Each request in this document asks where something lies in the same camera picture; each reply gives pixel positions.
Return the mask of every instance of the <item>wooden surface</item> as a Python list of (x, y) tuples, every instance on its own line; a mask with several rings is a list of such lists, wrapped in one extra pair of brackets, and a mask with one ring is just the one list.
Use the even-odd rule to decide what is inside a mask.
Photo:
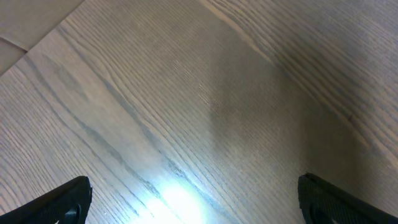
[(28, 51), (83, 0), (0, 0), (0, 37)]
[(314, 172), (398, 216), (397, 4), (86, 0), (0, 78), (0, 209), (303, 223)]
[(0, 75), (14, 65), (25, 53), (25, 50), (0, 38)]

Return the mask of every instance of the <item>wood grain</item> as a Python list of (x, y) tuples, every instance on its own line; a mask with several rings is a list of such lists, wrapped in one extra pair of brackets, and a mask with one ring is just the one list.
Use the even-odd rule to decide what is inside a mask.
[[(397, 150), (367, 135), (394, 134), (396, 117), (368, 105), (364, 126), (358, 108), (393, 102), (394, 76), (368, 93), (380, 83), (358, 77), (375, 70), (348, 59), (345, 38), (324, 46), (314, 29), (292, 44), (310, 21), (256, 4), (273, 6), (86, 0), (0, 78), (1, 213), (87, 175), (88, 223), (303, 223), (310, 171), (398, 215)], [(355, 82), (332, 101), (338, 71)]]
[(0, 0), (0, 37), (28, 51), (83, 0)]
[(25, 53), (25, 50), (0, 38), (0, 76), (14, 65)]

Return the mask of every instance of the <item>wooden table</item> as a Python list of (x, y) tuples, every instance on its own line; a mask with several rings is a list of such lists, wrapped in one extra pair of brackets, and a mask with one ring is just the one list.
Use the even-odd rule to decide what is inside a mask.
[(398, 216), (398, 3), (86, 0), (0, 77), (0, 214), (303, 223), (313, 172)]

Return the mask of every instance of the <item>black object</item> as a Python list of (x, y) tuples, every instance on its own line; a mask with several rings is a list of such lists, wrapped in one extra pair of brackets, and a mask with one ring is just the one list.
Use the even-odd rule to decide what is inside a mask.
[(298, 200), (307, 224), (398, 224), (398, 218), (313, 174), (298, 178)]
[(92, 198), (88, 177), (80, 176), (0, 216), (0, 223), (82, 224)]

